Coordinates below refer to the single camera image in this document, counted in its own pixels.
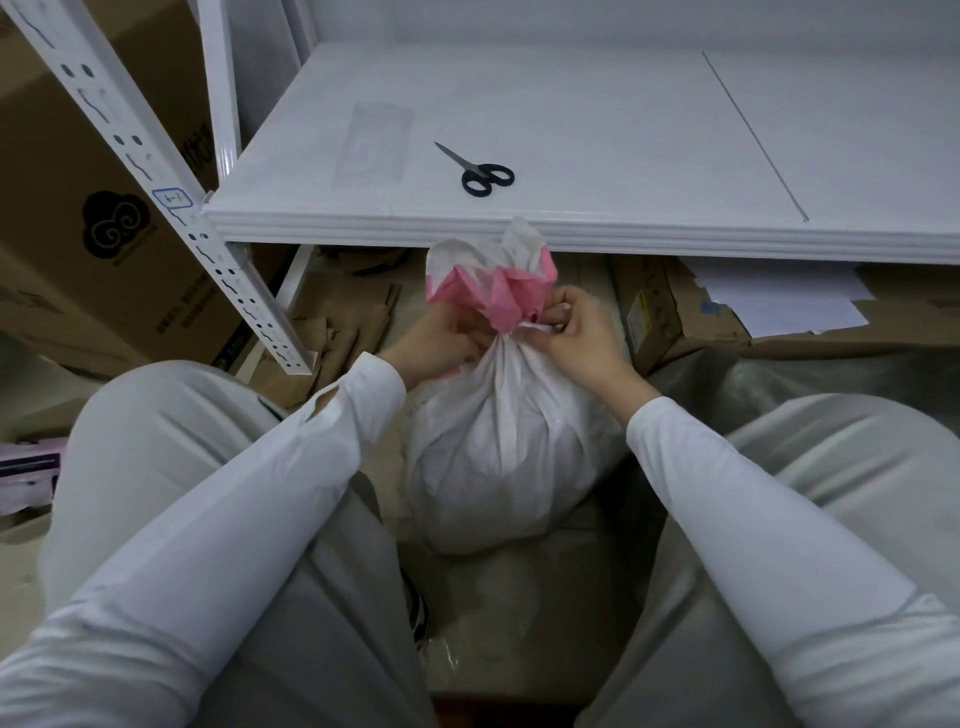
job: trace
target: scissors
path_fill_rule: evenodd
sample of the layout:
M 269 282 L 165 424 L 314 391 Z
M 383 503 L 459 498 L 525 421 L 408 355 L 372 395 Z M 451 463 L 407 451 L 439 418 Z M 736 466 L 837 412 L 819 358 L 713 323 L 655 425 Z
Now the scissors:
M 451 152 L 439 141 L 435 141 L 434 144 L 440 147 L 441 152 L 464 168 L 464 176 L 460 178 L 460 183 L 473 197 L 487 197 L 493 192 L 495 184 L 499 184 L 501 187 L 509 187 L 516 179 L 514 171 L 502 164 L 472 164 Z

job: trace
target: white metal shelf post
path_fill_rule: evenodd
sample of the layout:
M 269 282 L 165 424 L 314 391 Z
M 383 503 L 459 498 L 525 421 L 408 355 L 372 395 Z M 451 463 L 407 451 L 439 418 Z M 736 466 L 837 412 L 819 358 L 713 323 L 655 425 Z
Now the white metal shelf post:
M 227 242 L 201 214 L 203 187 L 83 2 L 0 3 L 267 351 L 289 374 L 310 374 L 316 354 L 294 333 L 248 247 Z

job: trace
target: cardboard box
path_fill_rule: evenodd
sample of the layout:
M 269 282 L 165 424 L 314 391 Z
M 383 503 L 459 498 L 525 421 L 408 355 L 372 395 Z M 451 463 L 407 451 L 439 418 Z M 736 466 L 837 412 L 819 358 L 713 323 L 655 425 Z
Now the cardboard box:
M 86 4 L 210 188 L 203 53 L 187 3 Z M 226 368 L 243 349 L 249 330 L 227 297 L 1 12 L 0 158 L 1 329 L 100 376 L 174 358 Z M 292 246 L 261 248 L 270 280 Z
M 857 268 L 875 301 L 854 302 L 870 322 L 821 334 L 754 339 L 710 300 L 675 257 L 611 255 L 617 305 L 634 366 L 646 374 L 703 347 L 740 356 L 826 359 L 960 347 L 960 267 L 867 263 Z

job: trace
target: black scissor handle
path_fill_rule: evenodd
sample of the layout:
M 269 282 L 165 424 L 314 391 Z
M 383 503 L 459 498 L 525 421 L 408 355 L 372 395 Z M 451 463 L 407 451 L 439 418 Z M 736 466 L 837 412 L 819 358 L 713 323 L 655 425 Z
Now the black scissor handle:
M 464 172 L 463 177 L 460 178 L 464 189 L 473 195 L 473 197 L 487 197 L 493 192 L 493 186 L 495 184 L 501 187 L 509 187 L 516 180 L 514 170 L 502 164 L 477 164 L 477 168 L 487 175 L 487 177 L 484 178 L 472 169 L 468 169 Z

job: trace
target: paper sheet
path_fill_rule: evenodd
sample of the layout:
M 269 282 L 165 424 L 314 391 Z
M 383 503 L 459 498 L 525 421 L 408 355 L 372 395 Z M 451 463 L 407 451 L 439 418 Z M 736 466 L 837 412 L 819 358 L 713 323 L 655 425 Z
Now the paper sheet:
M 705 257 L 683 262 L 754 338 L 869 323 L 852 303 L 874 297 L 855 263 Z

